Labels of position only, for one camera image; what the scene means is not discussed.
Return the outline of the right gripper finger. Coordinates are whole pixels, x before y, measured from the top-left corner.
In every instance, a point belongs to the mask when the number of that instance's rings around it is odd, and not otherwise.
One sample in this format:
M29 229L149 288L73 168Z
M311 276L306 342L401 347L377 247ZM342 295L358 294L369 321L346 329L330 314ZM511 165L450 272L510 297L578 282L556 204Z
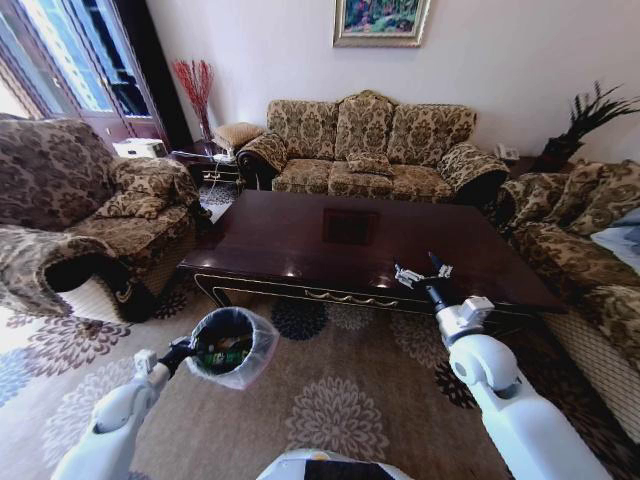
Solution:
M395 279L402 285L414 289L416 286L419 286L424 281L424 276L418 274L412 270L406 269L396 263L394 265L395 268Z
M453 266L444 263L437 255L432 251L428 252L429 259L431 260L434 268L437 271L438 278L449 278L453 272Z

